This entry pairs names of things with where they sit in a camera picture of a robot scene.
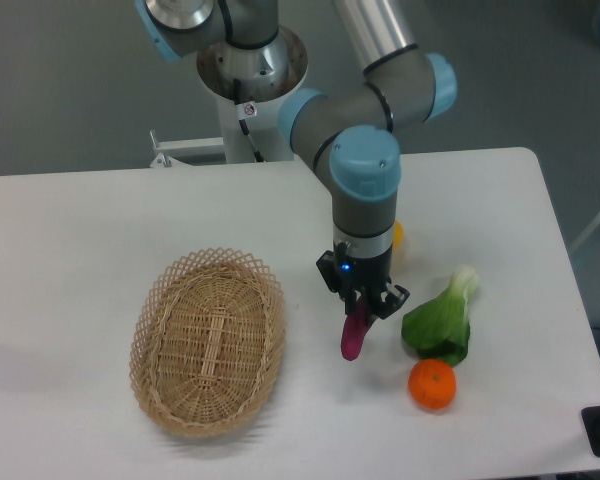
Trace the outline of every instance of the purple object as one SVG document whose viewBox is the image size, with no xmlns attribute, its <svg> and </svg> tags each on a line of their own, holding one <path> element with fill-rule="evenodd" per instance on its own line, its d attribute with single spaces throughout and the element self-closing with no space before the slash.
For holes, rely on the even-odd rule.
<svg viewBox="0 0 600 480">
<path fill-rule="evenodd" d="M 362 298 L 358 299 L 356 309 L 347 316 L 342 329 L 340 350 L 345 360 L 355 360 L 360 355 L 364 336 L 371 327 L 367 325 L 367 306 Z"/>
</svg>

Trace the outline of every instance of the woven basket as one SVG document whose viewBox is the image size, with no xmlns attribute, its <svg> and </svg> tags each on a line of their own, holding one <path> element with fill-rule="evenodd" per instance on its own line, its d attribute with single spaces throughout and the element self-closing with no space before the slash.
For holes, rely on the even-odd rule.
<svg viewBox="0 0 600 480">
<path fill-rule="evenodd" d="M 234 250 L 182 257 L 154 283 L 131 346 L 140 408 L 176 434 L 206 437 L 251 420 L 284 347 L 280 284 Z"/>
</svg>

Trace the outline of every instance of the tabletop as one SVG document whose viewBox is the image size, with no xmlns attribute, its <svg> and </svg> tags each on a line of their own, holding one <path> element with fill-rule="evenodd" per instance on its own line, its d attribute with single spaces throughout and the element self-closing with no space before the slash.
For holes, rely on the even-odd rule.
<svg viewBox="0 0 600 480">
<path fill-rule="evenodd" d="M 482 479 L 600 468 L 580 418 L 600 361 L 535 155 L 402 156 L 392 264 L 411 291 L 360 357 L 315 261 L 331 205 L 300 161 L 0 177 L 0 479 Z M 129 381 L 152 283 L 208 247 L 253 253 L 280 280 L 287 344 L 247 428 L 186 440 Z M 459 264 L 481 287 L 469 355 L 441 413 L 406 392 L 404 313 Z"/>
</svg>

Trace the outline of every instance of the gray floor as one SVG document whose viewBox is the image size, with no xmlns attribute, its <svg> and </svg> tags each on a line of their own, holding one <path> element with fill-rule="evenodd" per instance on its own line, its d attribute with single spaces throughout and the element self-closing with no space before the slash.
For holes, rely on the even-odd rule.
<svg viewBox="0 0 600 480">
<path fill-rule="evenodd" d="M 403 152 L 524 146 L 539 157 L 566 243 L 600 209 L 600 47 L 586 1 L 404 0 L 421 48 L 454 64 L 460 94 L 398 133 Z M 280 0 L 304 40 L 307 86 L 362 76 L 331 3 Z M 165 64 L 132 2 L 0 1 L 0 175 L 141 168 L 161 140 L 218 136 L 195 59 Z M 600 241 L 576 275 L 600 325 Z"/>
</svg>

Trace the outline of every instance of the green leaf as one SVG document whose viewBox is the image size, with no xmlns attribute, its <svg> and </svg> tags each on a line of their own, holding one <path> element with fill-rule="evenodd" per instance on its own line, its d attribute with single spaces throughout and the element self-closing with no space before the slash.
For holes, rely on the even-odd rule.
<svg viewBox="0 0 600 480">
<path fill-rule="evenodd" d="M 469 352 L 468 302 L 477 286 L 476 271 L 459 267 L 440 295 L 403 317 L 403 340 L 421 358 L 437 358 L 456 366 Z"/>
</svg>

